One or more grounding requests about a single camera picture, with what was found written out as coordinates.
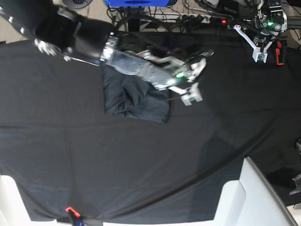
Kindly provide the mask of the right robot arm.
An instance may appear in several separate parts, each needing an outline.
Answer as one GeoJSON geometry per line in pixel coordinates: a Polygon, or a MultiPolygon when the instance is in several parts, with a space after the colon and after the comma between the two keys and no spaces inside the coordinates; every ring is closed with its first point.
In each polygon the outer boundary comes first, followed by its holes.
{"type": "Polygon", "coordinates": [[[82,16],[51,0],[3,0],[0,15],[42,53],[97,66],[105,63],[122,74],[140,77],[155,89],[177,93],[185,105],[203,99],[197,79],[212,51],[181,60],[167,48],[164,58],[148,49],[126,50],[120,46],[117,25],[82,16]]]}

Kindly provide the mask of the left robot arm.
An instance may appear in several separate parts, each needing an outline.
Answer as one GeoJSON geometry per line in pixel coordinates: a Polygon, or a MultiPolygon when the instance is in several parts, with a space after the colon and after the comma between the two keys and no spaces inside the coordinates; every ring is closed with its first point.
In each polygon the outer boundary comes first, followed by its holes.
{"type": "Polygon", "coordinates": [[[234,19],[229,28],[235,30],[253,49],[255,62],[266,62],[270,46],[281,40],[287,30],[287,16],[279,0],[262,0],[251,20],[234,19]]]}

